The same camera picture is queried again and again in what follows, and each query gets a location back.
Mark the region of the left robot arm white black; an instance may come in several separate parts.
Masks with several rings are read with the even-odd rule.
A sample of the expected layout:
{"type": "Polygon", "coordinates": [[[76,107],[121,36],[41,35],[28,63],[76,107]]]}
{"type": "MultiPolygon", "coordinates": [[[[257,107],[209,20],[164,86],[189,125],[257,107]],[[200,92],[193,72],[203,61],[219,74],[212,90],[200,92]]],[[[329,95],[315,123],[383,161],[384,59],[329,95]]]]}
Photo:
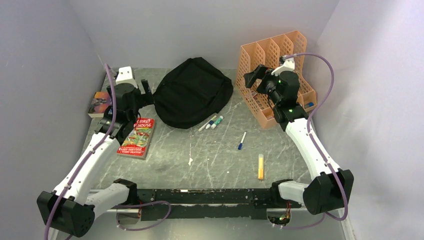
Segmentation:
{"type": "Polygon", "coordinates": [[[112,97],[104,117],[98,123],[89,146],[68,175],[51,192],[42,191],[36,203],[45,224],[44,239],[50,229],[82,237],[96,218],[117,205],[132,208],[139,202],[137,185],[117,179],[104,190],[89,195],[93,181],[133,131],[139,110],[153,104],[153,94],[146,79],[144,93],[131,83],[116,83],[107,88],[112,97]]]}

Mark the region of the red treehouse book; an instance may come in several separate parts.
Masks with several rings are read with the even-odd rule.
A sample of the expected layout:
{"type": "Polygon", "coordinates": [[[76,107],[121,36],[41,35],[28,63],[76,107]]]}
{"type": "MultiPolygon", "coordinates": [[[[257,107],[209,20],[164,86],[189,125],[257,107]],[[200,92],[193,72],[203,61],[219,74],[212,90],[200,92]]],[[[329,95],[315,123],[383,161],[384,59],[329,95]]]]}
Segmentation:
{"type": "Polygon", "coordinates": [[[147,156],[155,124],[154,118],[139,117],[133,126],[133,130],[116,153],[120,156],[144,160],[147,156]]]}

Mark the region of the black student backpack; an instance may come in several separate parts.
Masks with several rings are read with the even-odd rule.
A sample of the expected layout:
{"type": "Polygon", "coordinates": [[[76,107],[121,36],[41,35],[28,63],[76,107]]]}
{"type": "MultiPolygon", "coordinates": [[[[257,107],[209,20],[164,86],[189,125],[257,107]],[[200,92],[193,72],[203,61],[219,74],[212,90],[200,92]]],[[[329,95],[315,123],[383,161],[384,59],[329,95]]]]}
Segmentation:
{"type": "Polygon", "coordinates": [[[188,58],[159,83],[154,108],[166,125],[189,129],[219,113],[233,92],[232,80],[219,69],[202,57],[188,58]]]}

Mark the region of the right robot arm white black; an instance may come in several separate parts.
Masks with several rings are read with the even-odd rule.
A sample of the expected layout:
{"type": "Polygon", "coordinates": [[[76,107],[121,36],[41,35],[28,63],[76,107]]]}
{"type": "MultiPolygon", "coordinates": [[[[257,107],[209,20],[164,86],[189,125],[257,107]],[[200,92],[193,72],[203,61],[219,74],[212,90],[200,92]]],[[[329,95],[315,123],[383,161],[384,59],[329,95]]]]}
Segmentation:
{"type": "Polygon", "coordinates": [[[250,89],[260,80],[256,92],[267,96],[274,107],[276,122],[291,138],[305,161],[311,182],[280,180],[273,184],[270,202],[282,207],[288,201],[306,207],[313,215],[347,209],[354,176],[343,170],[327,153],[308,120],[308,114],[298,103],[299,76],[293,71],[275,73],[260,64],[255,70],[244,74],[245,87],[250,89]]]}

